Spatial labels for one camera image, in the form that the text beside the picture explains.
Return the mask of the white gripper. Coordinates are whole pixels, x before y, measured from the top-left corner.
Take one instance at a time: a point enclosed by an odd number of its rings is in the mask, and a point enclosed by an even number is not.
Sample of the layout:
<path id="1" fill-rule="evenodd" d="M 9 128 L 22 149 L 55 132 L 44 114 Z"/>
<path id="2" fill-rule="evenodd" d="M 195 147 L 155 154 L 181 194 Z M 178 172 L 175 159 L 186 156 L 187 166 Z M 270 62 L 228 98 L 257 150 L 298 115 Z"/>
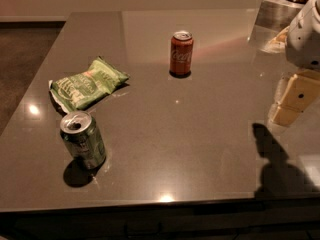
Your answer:
<path id="1" fill-rule="evenodd" d="M 320 69 L 320 0 L 309 0 L 292 20 L 285 51 L 287 60 L 295 66 Z M 269 120 L 288 127 L 319 96 L 319 71 L 283 75 L 275 90 Z"/>

